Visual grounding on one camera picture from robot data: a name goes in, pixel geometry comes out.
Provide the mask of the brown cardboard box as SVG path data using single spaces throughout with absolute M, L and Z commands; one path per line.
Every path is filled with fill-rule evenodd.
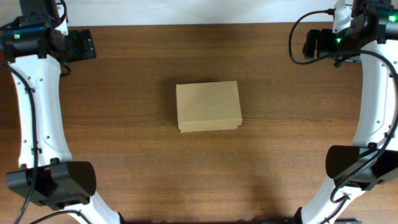
M 182 133 L 236 129 L 243 117 L 236 81 L 176 85 Z

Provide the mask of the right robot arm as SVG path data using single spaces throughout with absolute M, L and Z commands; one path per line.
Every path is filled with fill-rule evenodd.
M 397 178 L 397 9 L 391 1 L 339 0 L 327 14 L 333 27 L 307 33 L 305 64 L 359 63 L 361 111 L 353 144 L 329 148 L 326 179 L 294 223 L 336 223 L 354 199 Z

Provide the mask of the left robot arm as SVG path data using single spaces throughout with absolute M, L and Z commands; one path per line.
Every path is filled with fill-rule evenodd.
M 80 223 L 123 223 L 96 189 L 93 165 L 74 161 L 62 123 L 59 82 L 69 64 L 96 57 L 89 30 L 68 30 L 64 1 L 20 1 L 22 14 L 1 27 L 2 66 L 15 83 L 21 123 L 19 168 L 7 186 L 25 203 Z

